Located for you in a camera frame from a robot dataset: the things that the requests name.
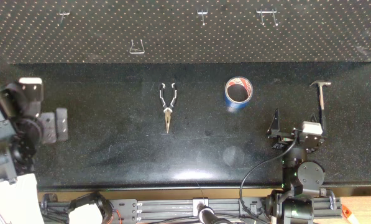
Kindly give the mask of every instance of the orange object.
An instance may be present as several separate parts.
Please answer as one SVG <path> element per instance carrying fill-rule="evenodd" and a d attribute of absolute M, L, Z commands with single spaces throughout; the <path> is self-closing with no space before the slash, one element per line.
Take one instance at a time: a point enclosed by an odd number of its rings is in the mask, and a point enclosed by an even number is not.
<path fill-rule="evenodd" d="M 349 223 L 359 224 L 357 217 L 355 217 L 355 215 L 352 213 L 351 210 L 349 210 L 349 208 L 347 208 L 345 205 L 341 205 L 341 207 L 342 207 L 342 214 L 346 217 Z"/>

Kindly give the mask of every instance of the pliers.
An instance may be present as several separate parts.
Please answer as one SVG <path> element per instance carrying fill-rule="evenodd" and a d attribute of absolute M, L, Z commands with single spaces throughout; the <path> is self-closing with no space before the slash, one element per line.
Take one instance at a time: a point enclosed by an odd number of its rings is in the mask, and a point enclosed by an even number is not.
<path fill-rule="evenodd" d="M 172 84 L 173 88 L 173 99 L 172 102 L 170 103 L 169 106 L 166 105 L 165 99 L 163 98 L 163 93 L 165 91 L 166 85 L 164 83 L 159 85 L 159 97 L 160 97 L 160 102 L 162 103 L 163 106 L 163 112 L 165 113 L 165 120 L 166 120 L 166 131 L 168 134 L 168 129 L 170 127 L 170 120 L 172 118 L 172 112 L 174 109 L 174 105 L 177 101 L 177 87 L 175 86 L 175 83 Z"/>

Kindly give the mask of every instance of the hammer handle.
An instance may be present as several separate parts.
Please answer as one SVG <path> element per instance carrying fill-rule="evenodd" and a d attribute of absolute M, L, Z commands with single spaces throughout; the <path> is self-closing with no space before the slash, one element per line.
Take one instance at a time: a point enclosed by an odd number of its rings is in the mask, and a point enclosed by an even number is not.
<path fill-rule="evenodd" d="M 327 125 L 326 125 L 326 115 L 324 114 L 324 109 L 321 109 L 320 113 L 320 119 L 321 119 L 321 125 L 322 125 L 322 136 L 326 136 L 327 135 Z"/>

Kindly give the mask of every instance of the blue tape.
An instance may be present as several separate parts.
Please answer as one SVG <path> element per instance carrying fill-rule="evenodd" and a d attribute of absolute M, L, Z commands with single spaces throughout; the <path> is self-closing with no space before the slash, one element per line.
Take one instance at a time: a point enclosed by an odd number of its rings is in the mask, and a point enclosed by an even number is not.
<path fill-rule="evenodd" d="M 232 85 L 241 85 L 245 88 L 247 91 L 247 99 L 241 102 L 233 100 L 228 95 L 228 88 Z M 227 103 L 227 106 L 235 109 L 242 109 L 249 103 L 250 99 L 253 96 L 253 86 L 252 83 L 245 77 L 234 77 L 231 78 L 227 84 L 225 85 L 224 89 L 224 96 L 225 96 L 225 102 Z"/>

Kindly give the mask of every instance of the hammer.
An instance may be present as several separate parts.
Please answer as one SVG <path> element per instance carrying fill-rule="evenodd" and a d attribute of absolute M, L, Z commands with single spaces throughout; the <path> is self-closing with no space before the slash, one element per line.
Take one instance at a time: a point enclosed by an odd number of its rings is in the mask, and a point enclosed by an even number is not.
<path fill-rule="evenodd" d="M 320 104 L 320 108 L 321 108 L 320 111 L 319 111 L 319 116 L 320 116 L 322 130 L 323 130 L 322 136 L 325 136 L 326 135 L 326 116 L 324 114 L 324 103 L 323 103 L 323 90 L 322 90 L 322 86 L 324 86 L 324 85 L 329 86 L 332 83 L 331 82 L 324 81 L 324 80 L 316 80 L 315 82 L 313 82 L 312 84 L 310 84 L 310 86 L 311 85 L 314 85 L 314 84 L 318 84 L 318 87 L 319 87 L 319 104 Z"/>

